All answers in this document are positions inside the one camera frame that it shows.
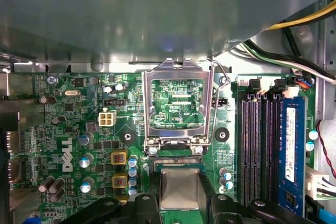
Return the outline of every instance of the white power connector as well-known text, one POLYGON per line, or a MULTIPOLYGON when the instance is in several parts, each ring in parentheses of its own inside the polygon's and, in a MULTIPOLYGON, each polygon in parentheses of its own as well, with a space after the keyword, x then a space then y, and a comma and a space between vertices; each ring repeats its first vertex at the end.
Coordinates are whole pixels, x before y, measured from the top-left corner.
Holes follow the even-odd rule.
POLYGON ((329 175, 306 166, 305 191, 306 195, 310 196, 313 200, 327 199, 325 197, 319 197, 320 195, 317 192, 317 189, 320 188, 320 185, 323 183, 323 178, 329 181, 329 175))

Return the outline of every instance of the ram slot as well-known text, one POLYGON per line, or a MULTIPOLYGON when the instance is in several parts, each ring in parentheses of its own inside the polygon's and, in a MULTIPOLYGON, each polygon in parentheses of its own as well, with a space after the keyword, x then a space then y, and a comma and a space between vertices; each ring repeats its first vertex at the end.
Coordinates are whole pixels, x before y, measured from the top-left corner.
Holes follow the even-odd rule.
POLYGON ((279 102, 262 102, 262 145, 261 145, 261 198, 274 201, 274 184, 277 182, 277 176, 274 173, 276 169, 276 151, 278 146, 278 125, 279 125, 279 102))
POLYGON ((261 101, 238 101, 238 191, 241 204, 260 197, 261 101))

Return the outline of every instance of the ram module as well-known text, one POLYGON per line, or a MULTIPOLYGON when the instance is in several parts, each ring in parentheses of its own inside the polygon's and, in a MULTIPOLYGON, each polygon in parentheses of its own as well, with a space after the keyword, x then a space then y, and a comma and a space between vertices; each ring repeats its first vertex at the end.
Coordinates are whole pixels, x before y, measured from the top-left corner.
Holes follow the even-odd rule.
POLYGON ((303 216, 305 203, 305 97, 284 99, 280 105, 279 205, 303 216))

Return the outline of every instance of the screw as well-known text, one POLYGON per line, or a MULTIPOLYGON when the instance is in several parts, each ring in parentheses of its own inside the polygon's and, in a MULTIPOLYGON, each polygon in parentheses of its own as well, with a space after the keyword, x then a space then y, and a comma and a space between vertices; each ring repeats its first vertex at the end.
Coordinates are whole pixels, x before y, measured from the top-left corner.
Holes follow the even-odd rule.
POLYGON ((264 207, 264 206, 265 206, 265 203, 263 203, 263 202, 260 201, 260 200, 256 200, 256 201, 254 202, 254 204, 256 204, 258 207, 264 207))
POLYGON ((225 195, 218 195, 217 199, 226 200, 227 198, 225 195))
POLYGON ((203 146, 196 146, 194 149, 195 154, 202 154, 203 153, 203 146))
POLYGON ((149 147, 148 149, 148 154, 151 155, 151 156, 155 156, 158 152, 158 149, 156 147, 149 147))
POLYGON ((49 85, 55 85, 58 83, 58 78, 56 76, 48 76, 47 77, 47 83, 49 85))

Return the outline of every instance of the metal panel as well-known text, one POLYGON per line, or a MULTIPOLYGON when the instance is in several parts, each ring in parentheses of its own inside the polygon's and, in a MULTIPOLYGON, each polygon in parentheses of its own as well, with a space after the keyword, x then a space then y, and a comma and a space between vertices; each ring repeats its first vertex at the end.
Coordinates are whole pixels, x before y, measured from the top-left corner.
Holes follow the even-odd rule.
POLYGON ((315 1, 0 0, 0 41, 41 62, 198 60, 315 1))

